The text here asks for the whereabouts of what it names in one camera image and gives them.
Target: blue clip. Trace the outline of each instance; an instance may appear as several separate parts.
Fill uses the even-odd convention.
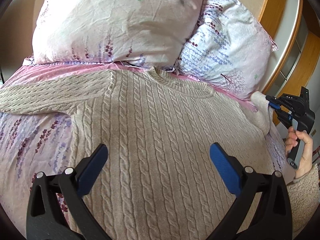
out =
[[[275,103],[269,102],[269,106],[271,106],[273,109],[281,109],[280,105],[277,105]]]
[[[241,178],[232,167],[227,153],[218,143],[214,143],[210,147],[210,158],[216,166],[224,184],[231,194],[239,197],[241,194]]]

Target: beige fleece jacket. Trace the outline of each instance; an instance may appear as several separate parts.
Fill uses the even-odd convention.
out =
[[[113,239],[206,239],[234,201],[208,155],[214,142],[243,166],[273,172],[263,132],[237,102],[154,69],[12,86],[0,90],[0,111],[69,114],[72,167],[100,143],[108,146],[109,159],[84,201]],[[297,232],[318,205],[316,168],[288,192]],[[70,226],[77,230],[73,220]]]

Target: sweater collar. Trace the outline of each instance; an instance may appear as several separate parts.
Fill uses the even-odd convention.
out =
[[[181,80],[169,72],[155,69],[154,67],[145,73],[156,83],[181,94],[198,98],[207,98],[211,97],[215,92],[215,90],[205,82]]]

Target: bed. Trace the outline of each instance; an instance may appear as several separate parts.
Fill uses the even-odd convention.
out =
[[[10,1],[11,0],[1,0],[0,12],[6,9]],[[35,64],[33,58],[30,57],[26,58],[23,66],[2,88],[21,84],[33,84],[45,80],[55,80],[57,78],[107,69],[140,71],[123,62],[110,64],[67,62],[39,65]],[[187,76],[176,77],[184,80],[190,79],[190,77]],[[244,104],[244,107],[251,108],[252,106]],[[265,135],[266,147],[272,157],[274,169],[279,169],[283,171],[284,174],[286,173],[286,178],[289,182],[292,173],[290,173],[290,170],[284,171],[286,162],[280,157],[284,149],[283,142],[275,126],[271,124],[271,127],[270,131]],[[9,170],[16,174],[14,177],[7,178],[5,181],[11,185],[23,185],[23,189],[13,187],[10,193],[1,192],[0,202],[2,209],[0,210],[5,211],[9,219],[23,235],[25,235],[24,214],[33,178],[39,170],[44,171],[46,174],[55,174],[61,173],[68,167],[67,156],[72,140],[71,129],[70,117],[62,113],[34,116],[15,116],[0,113],[0,152],[2,154],[0,158],[2,158],[2,164],[5,159],[5,166],[8,164],[10,167]],[[14,207],[17,202],[11,198],[11,195],[16,194],[17,190],[22,191],[22,206],[24,206],[22,211],[19,212],[19,215],[17,215],[17,207]],[[58,200],[62,212],[66,219],[68,219],[68,207],[66,206],[63,196],[58,195]],[[6,221],[7,218],[5,213],[1,213],[4,221]]]

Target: pillow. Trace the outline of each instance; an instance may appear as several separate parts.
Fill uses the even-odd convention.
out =
[[[241,100],[250,100],[275,43],[238,0],[204,0],[193,36],[175,67]]]
[[[203,0],[45,0],[35,63],[127,61],[172,69]]]

